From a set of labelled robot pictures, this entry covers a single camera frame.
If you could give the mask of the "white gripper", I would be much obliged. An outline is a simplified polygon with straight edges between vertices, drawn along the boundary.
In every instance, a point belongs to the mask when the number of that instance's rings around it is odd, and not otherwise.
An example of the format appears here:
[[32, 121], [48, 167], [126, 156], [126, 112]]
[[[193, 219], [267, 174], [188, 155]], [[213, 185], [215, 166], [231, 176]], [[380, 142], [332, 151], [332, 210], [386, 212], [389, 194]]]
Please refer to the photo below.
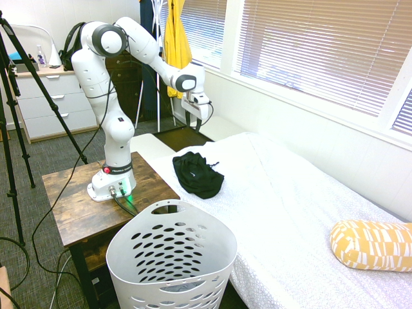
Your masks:
[[182, 97], [182, 108], [185, 110], [185, 122], [191, 124], [191, 114], [197, 117], [195, 132], [199, 133], [202, 120], [209, 116], [210, 100], [205, 95], [184, 95]]

